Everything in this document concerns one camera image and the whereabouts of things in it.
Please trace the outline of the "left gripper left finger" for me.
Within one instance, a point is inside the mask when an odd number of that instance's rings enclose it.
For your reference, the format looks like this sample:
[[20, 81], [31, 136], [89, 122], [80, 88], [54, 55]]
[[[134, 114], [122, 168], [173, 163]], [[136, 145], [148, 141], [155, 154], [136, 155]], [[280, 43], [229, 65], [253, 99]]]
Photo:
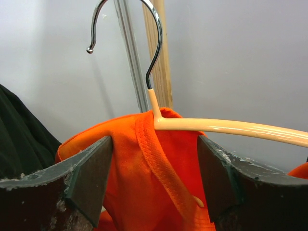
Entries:
[[99, 224], [113, 152], [105, 136], [78, 154], [0, 182], [3, 231], [91, 231]]

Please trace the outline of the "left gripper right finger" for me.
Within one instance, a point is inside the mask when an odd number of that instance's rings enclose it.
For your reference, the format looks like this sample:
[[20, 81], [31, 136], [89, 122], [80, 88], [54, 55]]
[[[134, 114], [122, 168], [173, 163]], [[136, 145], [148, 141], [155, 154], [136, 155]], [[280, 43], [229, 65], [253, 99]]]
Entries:
[[197, 152], [216, 230], [307, 230], [307, 180], [243, 160], [203, 135], [197, 139]]

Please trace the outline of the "peach hanger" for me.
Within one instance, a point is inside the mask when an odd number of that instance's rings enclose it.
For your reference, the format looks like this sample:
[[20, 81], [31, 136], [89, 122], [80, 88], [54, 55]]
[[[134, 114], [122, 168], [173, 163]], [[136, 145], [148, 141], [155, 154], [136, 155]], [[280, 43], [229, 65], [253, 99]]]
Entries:
[[223, 133], [277, 141], [303, 148], [308, 147], [307, 132], [243, 121], [207, 118], [166, 118], [160, 114], [160, 116], [154, 115], [154, 128], [156, 130]]

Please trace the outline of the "orange t shirt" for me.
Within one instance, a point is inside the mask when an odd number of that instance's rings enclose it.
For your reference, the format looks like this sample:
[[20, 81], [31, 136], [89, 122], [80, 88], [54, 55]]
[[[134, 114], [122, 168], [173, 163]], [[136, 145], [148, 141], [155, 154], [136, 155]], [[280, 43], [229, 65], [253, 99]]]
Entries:
[[[63, 161], [110, 136], [113, 154], [98, 230], [217, 231], [199, 166], [198, 131], [155, 130], [152, 111], [95, 125], [64, 142]], [[302, 164], [291, 177], [308, 180]]]

